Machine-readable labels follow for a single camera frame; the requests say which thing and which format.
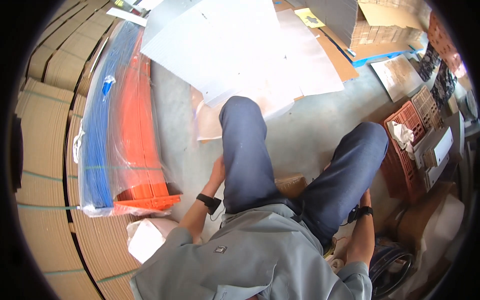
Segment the black wristband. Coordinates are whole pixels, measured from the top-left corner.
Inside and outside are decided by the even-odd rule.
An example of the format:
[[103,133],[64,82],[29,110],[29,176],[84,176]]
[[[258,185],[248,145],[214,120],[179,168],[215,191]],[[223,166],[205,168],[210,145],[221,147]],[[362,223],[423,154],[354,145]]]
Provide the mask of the black wristband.
[[204,194],[198,194],[197,199],[205,203],[205,206],[208,207],[208,214],[213,215],[218,206],[220,206],[220,203],[222,203],[222,200],[218,198],[212,198],[208,197]]
[[373,216],[373,208],[369,206],[360,207],[357,205],[352,211],[348,214],[348,223],[351,223],[357,219],[359,219],[363,215],[372,215]]

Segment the jacket logo patch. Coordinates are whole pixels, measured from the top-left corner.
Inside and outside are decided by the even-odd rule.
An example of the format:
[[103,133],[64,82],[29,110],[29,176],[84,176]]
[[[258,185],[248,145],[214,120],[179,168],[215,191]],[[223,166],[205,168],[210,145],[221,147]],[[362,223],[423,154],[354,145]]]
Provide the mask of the jacket logo patch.
[[227,250],[227,247],[226,246],[218,246],[215,251],[213,251],[213,253],[221,253],[221,254],[224,254],[225,251]]

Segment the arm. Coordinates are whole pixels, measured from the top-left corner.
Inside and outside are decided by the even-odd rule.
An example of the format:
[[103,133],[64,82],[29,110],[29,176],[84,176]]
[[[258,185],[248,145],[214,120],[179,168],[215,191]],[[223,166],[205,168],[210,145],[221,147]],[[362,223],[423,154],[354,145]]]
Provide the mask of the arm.
[[[212,175],[210,175],[208,183],[202,190],[202,194],[213,198],[223,180],[225,180],[225,165],[223,164],[223,156],[220,156],[213,165]],[[179,227],[186,228],[190,232],[194,243],[199,240],[202,234],[207,213],[208,208],[205,204],[200,200],[195,200],[180,221]]]
[[[360,207],[372,206],[370,200],[370,190],[368,189],[360,199]],[[367,267],[372,259],[373,249],[375,248],[375,230],[373,229],[373,216],[365,215],[357,220],[353,229],[352,238],[348,244],[347,262],[364,262]]]

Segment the jacket sleeve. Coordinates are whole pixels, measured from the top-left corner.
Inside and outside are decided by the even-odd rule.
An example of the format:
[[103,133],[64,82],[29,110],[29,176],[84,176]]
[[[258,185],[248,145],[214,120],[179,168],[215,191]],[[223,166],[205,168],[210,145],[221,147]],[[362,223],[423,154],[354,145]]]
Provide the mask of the jacket sleeve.
[[172,259],[178,254],[178,247],[192,244],[193,238],[186,228],[172,229],[165,239],[165,243],[150,257],[130,280],[130,287],[136,300],[158,299],[156,287],[159,278],[175,268],[176,260]]
[[345,283],[355,300],[372,298],[372,281],[364,262],[353,262],[338,271],[337,276]]

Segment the white plastic bag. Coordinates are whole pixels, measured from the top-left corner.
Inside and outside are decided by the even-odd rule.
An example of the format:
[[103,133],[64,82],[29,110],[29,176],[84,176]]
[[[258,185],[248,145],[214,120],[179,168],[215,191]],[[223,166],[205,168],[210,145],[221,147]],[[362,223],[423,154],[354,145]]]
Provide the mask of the white plastic bag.
[[163,218],[143,219],[128,224],[128,252],[143,264],[163,245],[167,235],[177,226],[177,222]]

